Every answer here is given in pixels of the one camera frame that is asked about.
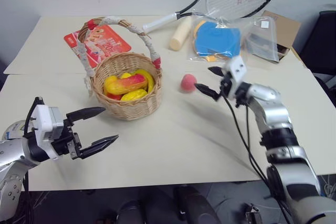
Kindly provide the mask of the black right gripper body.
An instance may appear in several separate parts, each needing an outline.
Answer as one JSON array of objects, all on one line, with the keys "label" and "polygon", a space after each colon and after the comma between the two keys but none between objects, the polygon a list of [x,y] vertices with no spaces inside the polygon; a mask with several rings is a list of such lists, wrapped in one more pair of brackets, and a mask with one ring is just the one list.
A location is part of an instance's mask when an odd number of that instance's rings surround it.
[{"label": "black right gripper body", "polygon": [[218,74],[218,76],[222,77],[219,88],[219,97],[228,99],[229,92],[232,88],[232,74],[227,72],[226,74]]}]

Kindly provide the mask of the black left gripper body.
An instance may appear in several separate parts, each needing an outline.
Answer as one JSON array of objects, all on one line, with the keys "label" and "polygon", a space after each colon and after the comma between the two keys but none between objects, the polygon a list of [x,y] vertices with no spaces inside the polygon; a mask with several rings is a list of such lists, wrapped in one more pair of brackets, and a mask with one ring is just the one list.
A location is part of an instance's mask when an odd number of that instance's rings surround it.
[{"label": "black left gripper body", "polygon": [[72,130],[74,122],[79,118],[64,119],[64,127],[59,138],[53,141],[52,146],[59,156],[69,154],[72,159],[82,158],[81,142],[78,133]]}]

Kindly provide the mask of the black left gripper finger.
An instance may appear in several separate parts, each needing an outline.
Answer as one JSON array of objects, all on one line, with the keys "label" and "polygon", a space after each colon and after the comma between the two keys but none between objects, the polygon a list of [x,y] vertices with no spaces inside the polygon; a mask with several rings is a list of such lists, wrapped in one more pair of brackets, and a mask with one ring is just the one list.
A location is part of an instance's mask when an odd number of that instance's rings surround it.
[{"label": "black left gripper finger", "polygon": [[93,142],[89,147],[79,150],[78,157],[80,159],[85,159],[94,154],[97,154],[106,149],[112,143],[114,143],[118,138],[119,138],[118,135],[114,135],[97,140]]},{"label": "black left gripper finger", "polygon": [[73,125],[75,121],[86,120],[97,116],[98,114],[104,112],[106,109],[103,107],[90,107],[84,108],[77,111],[73,111],[66,114],[68,122]]}]

